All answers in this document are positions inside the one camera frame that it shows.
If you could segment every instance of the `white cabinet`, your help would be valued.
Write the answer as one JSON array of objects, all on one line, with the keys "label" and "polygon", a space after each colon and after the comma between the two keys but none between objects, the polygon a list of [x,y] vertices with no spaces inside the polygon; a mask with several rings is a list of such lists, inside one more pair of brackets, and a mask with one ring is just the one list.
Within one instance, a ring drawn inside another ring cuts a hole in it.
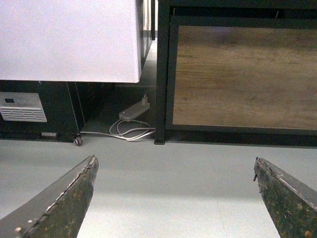
[{"label": "white cabinet", "polygon": [[0,80],[138,82],[148,4],[0,1]]}]

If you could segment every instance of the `wood grain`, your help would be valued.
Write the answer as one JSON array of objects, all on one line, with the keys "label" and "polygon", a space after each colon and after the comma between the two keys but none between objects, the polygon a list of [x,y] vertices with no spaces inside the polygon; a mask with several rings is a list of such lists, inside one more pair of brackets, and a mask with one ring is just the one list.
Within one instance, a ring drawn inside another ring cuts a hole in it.
[{"label": "wood grain", "polygon": [[173,124],[317,129],[317,30],[180,26]]}]

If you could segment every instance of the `vent grille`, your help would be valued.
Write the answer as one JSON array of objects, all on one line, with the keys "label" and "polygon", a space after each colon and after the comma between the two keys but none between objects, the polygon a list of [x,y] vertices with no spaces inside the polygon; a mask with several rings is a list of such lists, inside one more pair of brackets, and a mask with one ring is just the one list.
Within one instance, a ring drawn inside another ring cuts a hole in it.
[{"label": "vent grille", "polygon": [[0,113],[4,120],[47,122],[41,108],[0,107]]}]

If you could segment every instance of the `concrete floor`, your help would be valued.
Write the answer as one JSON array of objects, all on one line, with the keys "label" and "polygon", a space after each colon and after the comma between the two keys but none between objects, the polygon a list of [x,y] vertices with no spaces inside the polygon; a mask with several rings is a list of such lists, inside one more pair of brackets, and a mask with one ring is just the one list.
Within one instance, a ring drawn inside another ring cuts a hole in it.
[{"label": "concrete floor", "polygon": [[[143,77],[153,79],[155,63],[147,64]],[[135,86],[154,84],[150,79]],[[86,130],[94,126],[92,121]],[[79,238],[278,238],[253,182],[257,156],[317,190],[317,149],[83,139],[82,147],[0,140],[0,218],[90,154],[100,168]]]}]

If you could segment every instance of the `plug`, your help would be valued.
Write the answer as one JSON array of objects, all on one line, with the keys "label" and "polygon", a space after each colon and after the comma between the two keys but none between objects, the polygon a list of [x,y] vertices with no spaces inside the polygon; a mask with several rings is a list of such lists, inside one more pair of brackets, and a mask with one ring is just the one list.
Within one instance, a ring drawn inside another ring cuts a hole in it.
[{"label": "plug", "polygon": [[150,109],[150,103],[148,97],[144,95],[141,101],[120,112],[119,118],[121,120],[133,120],[148,109]]},{"label": "plug", "polygon": [[148,103],[148,96],[146,94],[144,94],[143,98],[142,98],[142,105],[146,105]]}]

